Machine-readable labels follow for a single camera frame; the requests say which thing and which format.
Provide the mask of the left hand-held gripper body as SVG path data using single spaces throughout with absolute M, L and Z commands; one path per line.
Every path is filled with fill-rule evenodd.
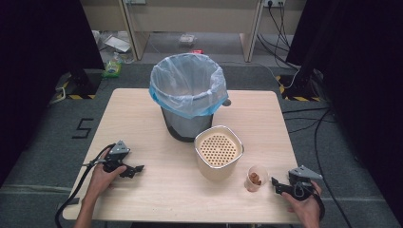
M 123 165 L 123 159 L 130 152 L 130 149 L 123 141 L 116 142 L 104 157 L 104 170 L 107 173 L 114 171 Z

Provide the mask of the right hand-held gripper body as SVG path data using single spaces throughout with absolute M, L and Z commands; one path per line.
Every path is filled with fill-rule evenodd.
M 323 177 L 317 172 L 302 165 L 288 171 L 288 180 L 290 187 L 287 193 L 296 200 L 308 199 L 315 190 L 311 180 L 322 180 Z

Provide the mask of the person's right hand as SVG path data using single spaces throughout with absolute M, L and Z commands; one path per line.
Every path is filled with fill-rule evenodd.
M 283 192 L 281 196 L 289 202 L 290 207 L 287 209 L 289 213 L 295 213 L 300 222 L 303 221 L 319 221 L 320 223 L 320 207 L 314 196 L 308 199 L 299 201 L 294 199 L 291 195 Z

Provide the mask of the person's left hand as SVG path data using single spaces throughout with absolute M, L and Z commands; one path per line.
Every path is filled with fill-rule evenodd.
M 86 195 L 83 203 L 95 203 L 97 198 L 107 189 L 107 187 L 124 171 L 124 165 L 119 166 L 114 171 L 108 173 L 104 170 L 102 164 L 97 164 L 92 172 L 89 186 L 86 190 Z

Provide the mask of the clear plastic cup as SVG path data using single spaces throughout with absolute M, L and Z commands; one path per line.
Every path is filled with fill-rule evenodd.
M 249 181 L 249 174 L 252 172 L 256 172 L 261 179 L 261 185 L 255 185 L 251 181 Z M 246 180 L 244 182 L 244 187 L 249 192 L 257 192 L 261 187 L 263 187 L 269 179 L 269 175 L 267 169 L 261 165 L 253 165 L 251 166 L 246 174 Z

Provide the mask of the beige container with perforated insert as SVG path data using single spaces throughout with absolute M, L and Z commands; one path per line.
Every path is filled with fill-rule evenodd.
M 244 152 L 240 138 L 224 125 L 204 130 L 195 138 L 194 146 L 199 170 L 211 181 L 229 178 Z

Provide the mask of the grey trash bin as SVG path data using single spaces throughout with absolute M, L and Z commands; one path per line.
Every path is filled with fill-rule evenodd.
M 163 119 L 170 135 L 185 143 L 192 143 L 198 135 L 212 126 L 213 115 L 189 118 L 162 107 Z

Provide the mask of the black stand base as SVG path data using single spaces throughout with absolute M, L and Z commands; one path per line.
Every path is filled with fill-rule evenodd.
M 280 95 L 284 100 L 299 102 L 319 102 L 320 97 L 311 82 L 299 83 L 295 75 L 278 75 L 276 77 Z
M 100 69 L 81 69 L 77 73 L 69 73 L 63 84 L 69 99 L 94 99 L 102 81 Z

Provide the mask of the green wipes packet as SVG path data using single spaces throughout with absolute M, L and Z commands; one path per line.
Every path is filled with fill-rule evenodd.
M 104 78 L 118 78 L 121 74 L 122 64 L 116 60 L 109 60 L 102 73 Z

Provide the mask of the translucent blue bin bag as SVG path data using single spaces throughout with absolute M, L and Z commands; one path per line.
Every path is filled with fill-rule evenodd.
M 149 94 L 160 107 L 186 119 L 213 115 L 229 98 L 222 68 L 196 53 L 172 55 L 156 64 Z

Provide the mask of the white plastic sheet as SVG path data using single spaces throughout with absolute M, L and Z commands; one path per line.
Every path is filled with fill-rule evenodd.
M 130 44 L 122 39 L 119 39 L 113 35 L 108 36 L 105 39 L 107 46 L 118 49 L 121 52 L 128 52 L 130 50 Z

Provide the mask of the black curtain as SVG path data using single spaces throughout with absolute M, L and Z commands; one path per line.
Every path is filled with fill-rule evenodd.
M 80 0 L 0 0 L 0 186 L 59 78 L 103 66 Z
M 403 225 L 403 0 L 306 0 L 288 61 L 320 70 L 356 154 Z

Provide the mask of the clear plastic package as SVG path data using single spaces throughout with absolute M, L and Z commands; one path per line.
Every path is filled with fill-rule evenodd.
M 180 48 L 191 48 L 195 45 L 197 37 L 192 34 L 182 34 L 179 38 Z

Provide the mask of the white wall socket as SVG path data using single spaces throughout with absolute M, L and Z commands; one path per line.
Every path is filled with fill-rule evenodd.
M 263 0 L 263 6 L 266 8 L 284 7 L 286 0 Z

